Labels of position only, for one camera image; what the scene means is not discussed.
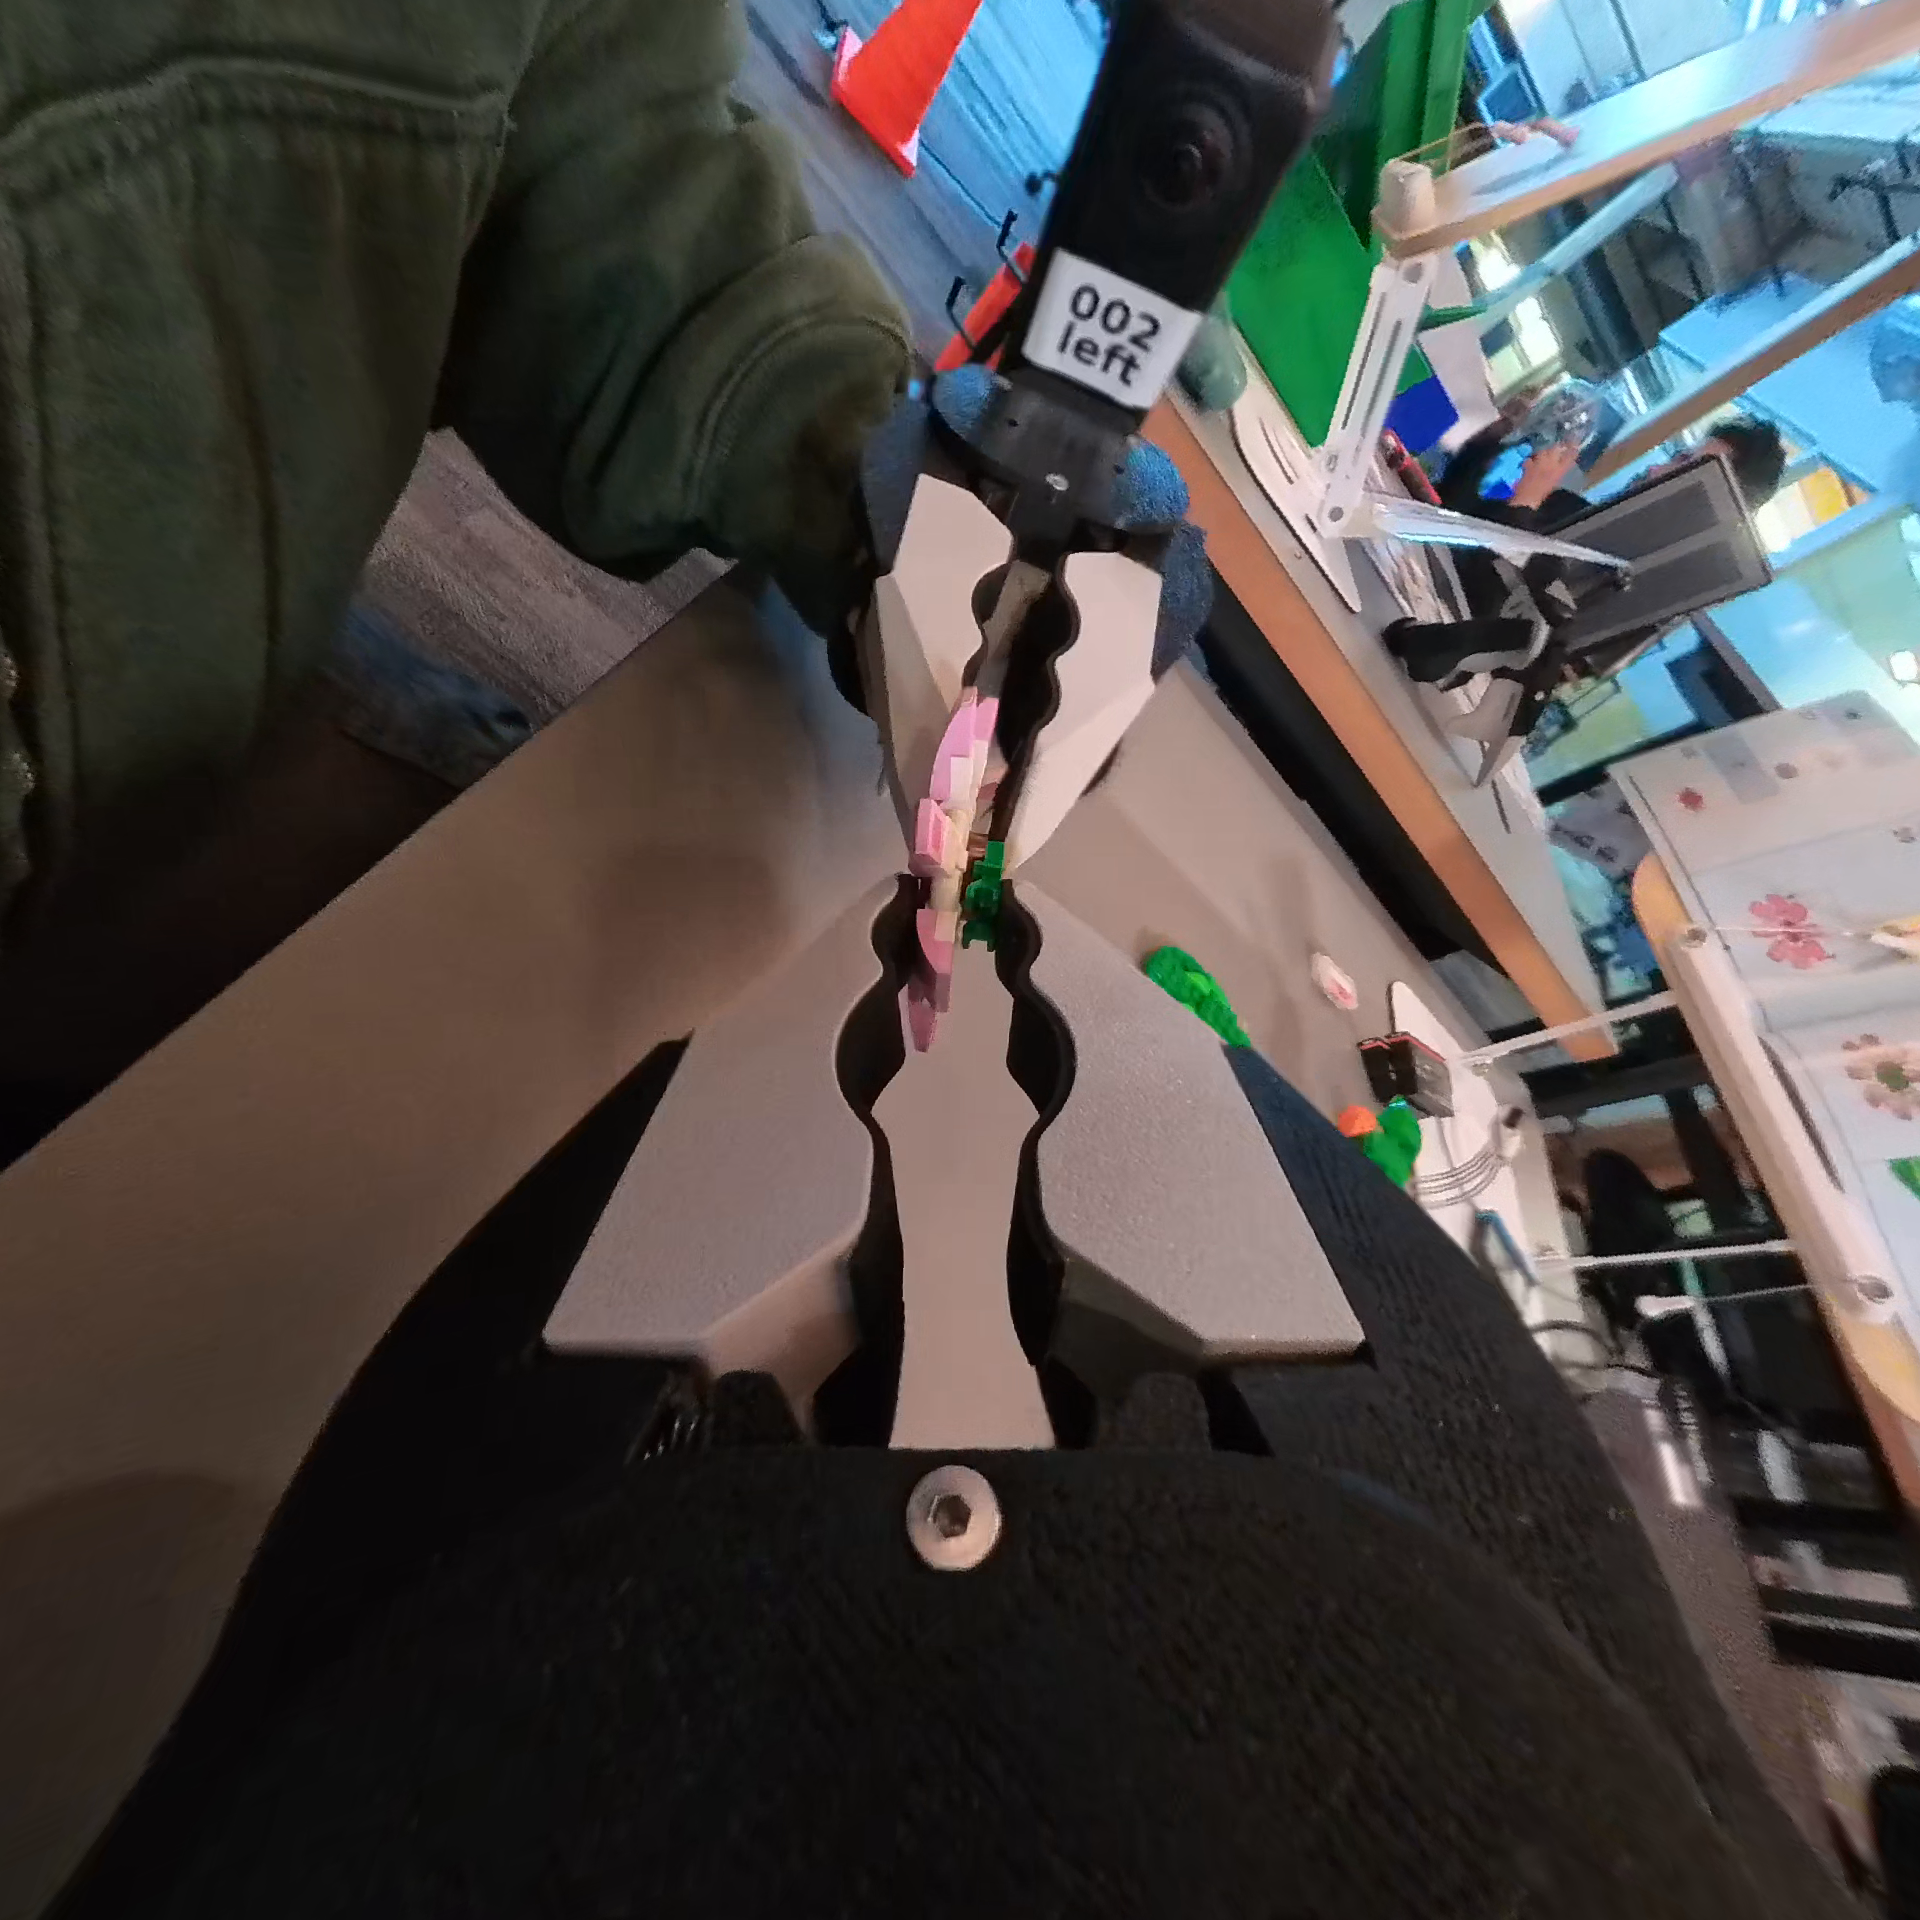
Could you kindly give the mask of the dark tablet screen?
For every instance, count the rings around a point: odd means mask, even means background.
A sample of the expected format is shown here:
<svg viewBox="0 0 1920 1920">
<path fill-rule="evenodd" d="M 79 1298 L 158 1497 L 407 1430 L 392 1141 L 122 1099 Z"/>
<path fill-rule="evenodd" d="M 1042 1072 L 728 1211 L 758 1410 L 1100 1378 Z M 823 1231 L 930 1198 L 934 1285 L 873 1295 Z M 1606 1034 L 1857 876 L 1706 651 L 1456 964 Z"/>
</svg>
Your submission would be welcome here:
<svg viewBox="0 0 1920 1920">
<path fill-rule="evenodd" d="M 1724 455 L 1697 450 L 1588 507 L 1554 540 L 1614 559 L 1566 564 L 1575 614 L 1559 629 L 1571 653 L 1665 630 L 1764 588 L 1773 568 Z"/>
</svg>

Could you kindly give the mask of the wooden book stand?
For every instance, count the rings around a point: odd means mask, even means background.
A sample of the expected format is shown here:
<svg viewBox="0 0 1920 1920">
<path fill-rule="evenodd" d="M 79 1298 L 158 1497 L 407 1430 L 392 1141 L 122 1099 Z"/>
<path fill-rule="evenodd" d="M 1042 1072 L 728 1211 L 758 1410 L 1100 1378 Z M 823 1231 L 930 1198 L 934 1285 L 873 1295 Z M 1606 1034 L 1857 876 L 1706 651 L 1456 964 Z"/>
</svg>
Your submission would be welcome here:
<svg viewBox="0 0 1920 1920">
<path fill-rule="evenodd" d="M 1777 1016 L 1756 999 L 1727 936 L 1691 912 L 1668 865 L 1649 853 L 1629 883 L 1665 995 L 1528 1030 L 1463 1052 L 1460 1071 L 1550 1043 L 1581 1052 L 1651 1012 L 1676 1012 L 1761 1183 L 1785 1224 L 1787 1250 L 1812 1280 L 1839 1371 L 1862 1404 L 1907 1516 L 1917 1507 L 1916 1226 L 1891 1214 L 1896 1178 L 1847 1148 L 1836 1109 L 1794 1068 Z"/>
</svg>

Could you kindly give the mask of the green lego plant base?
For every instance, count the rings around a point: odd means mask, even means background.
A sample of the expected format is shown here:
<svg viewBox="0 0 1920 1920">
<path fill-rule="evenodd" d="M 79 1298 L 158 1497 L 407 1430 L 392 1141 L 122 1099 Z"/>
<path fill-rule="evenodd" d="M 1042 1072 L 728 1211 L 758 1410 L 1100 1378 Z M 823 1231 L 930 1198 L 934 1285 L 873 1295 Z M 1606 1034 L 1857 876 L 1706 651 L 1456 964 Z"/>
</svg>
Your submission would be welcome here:
<svg viewBox="0 0 1920 1920">
<path fill-rule="evenodd" d="M 1197 955 L 1174 944 L 1161 944 L 1138 963 L 1138 971 L 1200 1020 L 1221 1043 L 1251 1048 L 1227 992 Z"/>
</svg>

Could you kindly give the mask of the person's blue jeans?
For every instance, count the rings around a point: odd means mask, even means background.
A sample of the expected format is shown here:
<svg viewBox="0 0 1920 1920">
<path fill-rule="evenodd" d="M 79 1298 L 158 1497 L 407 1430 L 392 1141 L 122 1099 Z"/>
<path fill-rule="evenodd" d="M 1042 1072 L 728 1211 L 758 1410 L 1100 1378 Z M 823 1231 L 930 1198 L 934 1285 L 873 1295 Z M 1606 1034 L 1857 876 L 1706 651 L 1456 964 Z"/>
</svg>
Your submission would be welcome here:
<svg viewBox="0 0 1920 1920">
<path fill-rule="evenodd" d="M 417 651 L 363 601 L 344 612 L 323 686 L 326 713 L 349 739 L 456 792 L 485 781 L 535 732 L 500 689 Z"/>
</svg>

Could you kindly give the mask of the orange traffic cone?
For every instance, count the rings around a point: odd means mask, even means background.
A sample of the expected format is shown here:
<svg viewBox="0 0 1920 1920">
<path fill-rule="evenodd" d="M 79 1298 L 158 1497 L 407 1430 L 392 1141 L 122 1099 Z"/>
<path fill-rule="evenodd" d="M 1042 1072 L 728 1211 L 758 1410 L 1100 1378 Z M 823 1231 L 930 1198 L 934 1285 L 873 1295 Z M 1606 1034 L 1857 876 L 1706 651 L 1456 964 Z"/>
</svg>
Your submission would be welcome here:
<svg viewBox="0 0 1920 1920">
<path fill-rule="evenodd" d="M 979 3 L 900 3 L 868 36 L 851 25 L 836 34 L 829 98 L 904 179 L 977 14 Z"/>
</svg>

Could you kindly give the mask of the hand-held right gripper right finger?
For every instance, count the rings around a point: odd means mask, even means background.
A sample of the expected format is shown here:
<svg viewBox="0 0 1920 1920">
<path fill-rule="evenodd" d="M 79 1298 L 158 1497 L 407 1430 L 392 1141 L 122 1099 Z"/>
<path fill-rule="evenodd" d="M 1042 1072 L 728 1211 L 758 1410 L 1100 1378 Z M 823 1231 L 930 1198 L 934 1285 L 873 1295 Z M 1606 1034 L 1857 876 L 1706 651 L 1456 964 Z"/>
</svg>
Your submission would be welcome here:
<svg viewBox="0 0 1920 1920">
<path fill-rule="evenodd" d="M 1242 1048 L 1032 884 L 1002 899 L 1007 1067 L 1035 1110 L 1011 1309 L 1051 1437 L 1144 1378 L 1335 1367 L 1367 1336 L 1237 1074 Z"/>
</svg>

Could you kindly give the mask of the pink lego flower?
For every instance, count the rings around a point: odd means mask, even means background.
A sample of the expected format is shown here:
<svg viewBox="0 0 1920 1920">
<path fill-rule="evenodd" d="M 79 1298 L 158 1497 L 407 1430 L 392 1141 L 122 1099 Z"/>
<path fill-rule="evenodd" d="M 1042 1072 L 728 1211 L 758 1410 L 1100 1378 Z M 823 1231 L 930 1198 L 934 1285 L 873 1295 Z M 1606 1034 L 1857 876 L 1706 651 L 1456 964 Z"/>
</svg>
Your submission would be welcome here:
<svg viewBox="0 0 1920 1920">
<path fill-rule="evenodd" d="M 934 754 L 927 792 L 908 842 L 908 874 L 919 883 L 914 915 L 915 955 L 903 988 L 904 1023 L 927 1052 L 949 1011 L 960 899 L 971 860 L 993 835 L 997 698 L 965 687 Z"/>
</svg>

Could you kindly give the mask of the grey wood-edged desk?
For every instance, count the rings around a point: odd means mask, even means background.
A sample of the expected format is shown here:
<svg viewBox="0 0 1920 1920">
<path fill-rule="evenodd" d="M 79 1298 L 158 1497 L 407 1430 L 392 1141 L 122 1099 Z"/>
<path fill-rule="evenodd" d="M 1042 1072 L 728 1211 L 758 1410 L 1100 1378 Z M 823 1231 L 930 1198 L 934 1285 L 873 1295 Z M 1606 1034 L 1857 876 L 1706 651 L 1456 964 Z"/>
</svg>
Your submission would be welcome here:
<svg viewBox="0 0 1920 1920">
<path fill-rule="evenodd" d="M 1604 988 L 1545 832 L 1508 789 L 1476 787 L 1378 643 L 1374 572 L 1347 606 L 1261 492 L 1229 425 L 1179 396 L 1145 422 L 1188 486 L 1213 572 L 1200 657 L 1281 781 L 1421 959 L 1462 950 L 1544 1026 L 1597 1012 Z"/>
</svg>

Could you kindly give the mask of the green orange lego piece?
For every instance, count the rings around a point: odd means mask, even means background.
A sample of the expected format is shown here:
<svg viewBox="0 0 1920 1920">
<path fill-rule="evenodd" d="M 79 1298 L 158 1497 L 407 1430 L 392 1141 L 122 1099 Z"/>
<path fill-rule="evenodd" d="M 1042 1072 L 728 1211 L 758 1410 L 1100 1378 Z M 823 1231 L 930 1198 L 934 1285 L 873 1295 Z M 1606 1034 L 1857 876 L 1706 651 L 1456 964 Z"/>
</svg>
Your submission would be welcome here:
<svg viewBox="0 0 1920 1920">
<path fill-rule="evenodd" d="M 1399 1189 L 1407 1189 L 1424 1148 L 1421 1114 L 1404 1096 L 1378 1109 L 1344 1106 L 1333 1125 Z"/>
</svg>

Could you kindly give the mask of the person's left forearm green sleeve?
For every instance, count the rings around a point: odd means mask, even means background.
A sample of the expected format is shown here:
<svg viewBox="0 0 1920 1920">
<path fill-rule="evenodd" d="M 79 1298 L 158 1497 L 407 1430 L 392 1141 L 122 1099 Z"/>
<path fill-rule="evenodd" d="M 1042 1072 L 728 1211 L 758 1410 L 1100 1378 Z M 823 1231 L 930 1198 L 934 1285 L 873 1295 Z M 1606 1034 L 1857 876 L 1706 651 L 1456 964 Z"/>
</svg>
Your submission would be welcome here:
<svg viewBox="0 0 1920 1920">
<path fill-rule="evenodd" d="M 433 425 L 581 561 L 706 549 L 842 637 L 871 591 L 861 457 L 914 362 L 898 302 L 735 98 L 738 4 L 527 14 Z"/>
</svg>

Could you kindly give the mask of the small black box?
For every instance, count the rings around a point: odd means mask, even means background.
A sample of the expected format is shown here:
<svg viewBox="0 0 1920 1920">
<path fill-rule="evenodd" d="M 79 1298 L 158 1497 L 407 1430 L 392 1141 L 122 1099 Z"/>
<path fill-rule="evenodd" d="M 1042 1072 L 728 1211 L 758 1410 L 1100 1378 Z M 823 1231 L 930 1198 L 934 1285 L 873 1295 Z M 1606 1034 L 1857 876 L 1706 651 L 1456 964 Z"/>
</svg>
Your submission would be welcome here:
<svg viewBox="0 0 1920 1920">
<path fill-rule="evenodd" d="M 1356 1043 L 1359 1068 L 1378 1109 L 1403 1103 L 1419 1120 L 1456 1114 L 1452 1058 L 1407 1030 Z"/>
</svg>

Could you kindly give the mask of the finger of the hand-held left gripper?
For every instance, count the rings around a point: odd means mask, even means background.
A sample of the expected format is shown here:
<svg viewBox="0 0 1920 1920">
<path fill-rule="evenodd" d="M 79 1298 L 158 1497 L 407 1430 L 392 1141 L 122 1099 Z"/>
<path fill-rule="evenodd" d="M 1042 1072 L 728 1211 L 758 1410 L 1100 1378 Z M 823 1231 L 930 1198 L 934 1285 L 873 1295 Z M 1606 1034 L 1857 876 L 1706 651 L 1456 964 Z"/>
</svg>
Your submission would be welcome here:
<svg viewBox="0 0 1920 1920">
<path fill-rule="evenodd" d="M 977 492 L 947 477 L 915 480 L 861 635 L 861 665 L 906 860 L 934 754 L 965 687 L 997 698 L 997 794 L 1021 700 L 1013 651 L 1051 581 L 1042 564 L 1017 554 L 1013 531 Z"/>
<path fill-rule="evenodd" d="M 1002 870 L 1065 822 L 1154 689 L 1161 578 L 1119 550 L 1071 553 L 1020 630 L 1011 765 L 996 797 Z"/>
</svg>

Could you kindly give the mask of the green plastic bin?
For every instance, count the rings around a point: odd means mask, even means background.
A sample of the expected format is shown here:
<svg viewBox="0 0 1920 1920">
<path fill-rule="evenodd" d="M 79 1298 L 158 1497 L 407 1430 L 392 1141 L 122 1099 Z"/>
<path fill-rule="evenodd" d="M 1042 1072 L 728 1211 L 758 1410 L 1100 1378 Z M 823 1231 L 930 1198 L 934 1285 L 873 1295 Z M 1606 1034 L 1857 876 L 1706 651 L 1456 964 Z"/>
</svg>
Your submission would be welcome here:
<svg viewBox="0 0 1920 1920">
<path fill-rule="evenodd" d="M 1486 3 L 1389 4 L 1351 55 L 1305 157 L 1237 266 L 1227 300 L 1246 350 L 1301 437 L 1324 445 L 1379 259 L 1374 206 L 1393 157 L 1434 157 L 1460 122 Z"/>
</svg>

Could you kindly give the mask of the person in green jacket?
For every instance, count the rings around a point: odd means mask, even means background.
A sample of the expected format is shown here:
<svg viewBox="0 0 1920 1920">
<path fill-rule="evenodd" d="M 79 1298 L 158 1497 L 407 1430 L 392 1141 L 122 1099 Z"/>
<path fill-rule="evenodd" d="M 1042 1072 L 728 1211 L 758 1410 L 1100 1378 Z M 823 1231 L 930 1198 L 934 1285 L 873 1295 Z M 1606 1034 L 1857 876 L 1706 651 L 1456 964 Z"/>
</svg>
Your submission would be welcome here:
<svg viewBox="0 0 1920 1920">
<path fill-rule="evenodd" d="M 316 669 L 551 10 L 5 4 L 7 917 Z"/>
</svg>

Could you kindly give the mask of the lego instruction booklet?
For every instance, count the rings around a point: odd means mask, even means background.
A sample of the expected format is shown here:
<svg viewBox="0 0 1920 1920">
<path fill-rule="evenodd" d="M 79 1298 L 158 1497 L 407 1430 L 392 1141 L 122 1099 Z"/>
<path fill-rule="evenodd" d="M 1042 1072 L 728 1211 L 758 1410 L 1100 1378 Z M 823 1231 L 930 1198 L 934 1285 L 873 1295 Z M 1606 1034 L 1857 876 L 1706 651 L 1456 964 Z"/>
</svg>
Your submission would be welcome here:
<svg viewBox="0 0 1920 1920">
<path fill-rule="evenodd" d="M 1916 732 L 1847 689 L 1614 781 L 1836 1163 L 1916 1197 Z"/>
</svg>

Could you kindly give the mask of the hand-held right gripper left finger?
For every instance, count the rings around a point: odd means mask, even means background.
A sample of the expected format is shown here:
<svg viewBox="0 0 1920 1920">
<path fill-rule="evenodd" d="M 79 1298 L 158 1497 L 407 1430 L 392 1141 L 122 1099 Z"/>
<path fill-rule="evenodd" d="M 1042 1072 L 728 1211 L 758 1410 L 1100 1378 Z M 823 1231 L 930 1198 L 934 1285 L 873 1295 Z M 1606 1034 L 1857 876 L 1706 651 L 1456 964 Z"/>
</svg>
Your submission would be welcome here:
<svg viewBox="0 0 1920 1920">
<path fill-rule="evenodd" d="M 690 1034 L 544 1322 L 551 1351 L 762 1374 L 815 1437 L 889 1440 L 904 1256 L 876 1101 L 906 1062 L 915 899 L 882 876 Z"/>
</svg>

